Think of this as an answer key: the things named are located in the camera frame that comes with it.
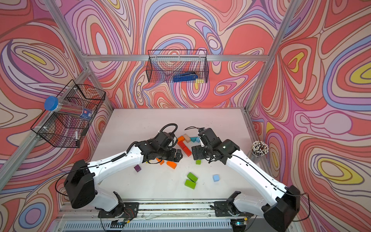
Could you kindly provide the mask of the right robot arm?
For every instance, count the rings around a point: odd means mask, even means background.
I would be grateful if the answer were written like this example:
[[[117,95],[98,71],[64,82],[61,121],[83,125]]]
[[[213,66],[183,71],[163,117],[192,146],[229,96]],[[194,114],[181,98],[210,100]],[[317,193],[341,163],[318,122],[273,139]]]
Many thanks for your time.
[[[217,146],[197,145],[192,147],[195,160],[209,158],[220,161],[239,173],[262,196],[262,199],[241,193],[232,195],[233,208],[263,217],[276,231],[285,232],[300,211],[300,198],[304,195],[292,185],[290,187],[275,180],[247,155],[232,140],[225,140]]]

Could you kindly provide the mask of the natural wood block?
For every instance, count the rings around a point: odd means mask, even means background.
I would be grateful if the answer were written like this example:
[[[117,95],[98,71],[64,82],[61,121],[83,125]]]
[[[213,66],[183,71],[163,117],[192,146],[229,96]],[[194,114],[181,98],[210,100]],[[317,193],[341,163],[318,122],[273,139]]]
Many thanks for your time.
[[[191,138],[187,134],[184,134],[183,137],[187,143],[191,141]]]

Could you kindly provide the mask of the red block small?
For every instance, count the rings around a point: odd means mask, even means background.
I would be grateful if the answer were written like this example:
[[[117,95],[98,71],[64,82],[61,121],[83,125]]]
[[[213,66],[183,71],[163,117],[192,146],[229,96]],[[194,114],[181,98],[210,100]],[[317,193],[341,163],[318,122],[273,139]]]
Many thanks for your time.
[[[186,148],[186,145],[184,144],[183,141],[178,141],[177,144],[181,147],[181,149],[185,149]]]

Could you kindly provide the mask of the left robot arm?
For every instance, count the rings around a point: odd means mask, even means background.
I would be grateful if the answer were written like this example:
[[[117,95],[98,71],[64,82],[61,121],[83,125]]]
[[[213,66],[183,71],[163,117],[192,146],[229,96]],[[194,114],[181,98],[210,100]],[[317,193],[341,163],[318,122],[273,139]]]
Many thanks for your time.
[[[178,125],[169,123],[162,127],[157,135],[149,140],[134,141],[126,151],[105,159],[85,162],[83,159],[75,162],[64,181],[66,195],[73,209],[91,206],[100,211],[103,217],[135,218],[135,213],[129,213],[120,195],[108,192],[100,184],[108,177],[141,163],[160,161],[179,162],[182,152],[175,149],[178,142],[175,131],[165,132],[168,127],[177,130]]]

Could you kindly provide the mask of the red block front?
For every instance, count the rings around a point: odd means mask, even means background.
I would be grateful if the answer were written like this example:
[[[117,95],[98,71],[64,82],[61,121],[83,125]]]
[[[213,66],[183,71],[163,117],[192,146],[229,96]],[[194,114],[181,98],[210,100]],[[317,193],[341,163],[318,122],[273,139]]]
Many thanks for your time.
[[[190,156],[192,155],[191,150],[190,150],[187,146],[182,147],[182,150],[184,151],[184,153],[185,153],[188,157],[190,157]]]

